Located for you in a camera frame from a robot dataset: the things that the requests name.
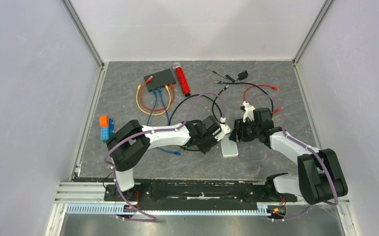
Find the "white plastic box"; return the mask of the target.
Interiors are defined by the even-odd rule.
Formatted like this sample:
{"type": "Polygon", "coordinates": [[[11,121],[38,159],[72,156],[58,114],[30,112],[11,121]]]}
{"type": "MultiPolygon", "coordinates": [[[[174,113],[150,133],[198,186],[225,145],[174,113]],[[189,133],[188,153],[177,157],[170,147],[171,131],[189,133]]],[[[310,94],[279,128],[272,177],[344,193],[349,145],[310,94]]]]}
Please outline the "white plastic box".
{"type": "Polygon", "coordinates": [[[237,157],[239,155],[237,143],[224,137],[220,141],[221,152],[224,158],[237,157]]]}

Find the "black network switch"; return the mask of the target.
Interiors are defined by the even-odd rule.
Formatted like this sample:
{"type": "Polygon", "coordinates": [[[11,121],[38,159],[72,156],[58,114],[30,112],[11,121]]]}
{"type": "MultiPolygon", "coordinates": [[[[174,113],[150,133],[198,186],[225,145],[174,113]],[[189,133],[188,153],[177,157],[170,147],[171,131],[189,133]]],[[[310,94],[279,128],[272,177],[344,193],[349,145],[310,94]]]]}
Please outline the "black network switch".
{"type": "Polygon", "coordinates": [[[175,76],[171,69],[162,70],[146,76],[143,76],[148,92],[152,92],[157,88],[176,84],[175,76]]]}

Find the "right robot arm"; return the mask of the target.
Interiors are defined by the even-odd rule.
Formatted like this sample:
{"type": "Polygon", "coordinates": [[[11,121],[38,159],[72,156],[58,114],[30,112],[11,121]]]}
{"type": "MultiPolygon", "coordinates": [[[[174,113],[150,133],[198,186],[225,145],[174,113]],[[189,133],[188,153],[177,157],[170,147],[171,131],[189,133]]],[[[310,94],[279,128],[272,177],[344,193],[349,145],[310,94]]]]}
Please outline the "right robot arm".
{"type": "Polygon", "coordinates": [[[265,195],[276,201],[284,194],[302,197],[308,204],[335,204],[348,194],[337,154],[334,150],[319,149],[303,143],[282,127],[276,127],[269,108],[243,105],[243,118],[234,121],[230,140],[258,140],[268,148],[283,154],[297,165],[297,175],[276,174],[266,179],[265,195]]]}

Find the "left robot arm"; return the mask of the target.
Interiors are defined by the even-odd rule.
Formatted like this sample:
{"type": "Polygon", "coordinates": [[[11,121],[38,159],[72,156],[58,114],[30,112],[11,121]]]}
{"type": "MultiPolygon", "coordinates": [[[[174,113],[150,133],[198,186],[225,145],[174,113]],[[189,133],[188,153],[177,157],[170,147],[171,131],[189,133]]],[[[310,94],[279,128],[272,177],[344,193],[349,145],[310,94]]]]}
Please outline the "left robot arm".
{"type": "Polygon", "coordinates": [[[148,150],[166,146],[196,146],[205,154],[231,131],[224,118],[216,120],[213,116],[204,120],[185,120],[170,126],[141,125],[135,119],[127,122],[106,141],[108,154],[105,162],[113,171],[116,194],[124,201],[134,197],[133,168],[148,150]]]}

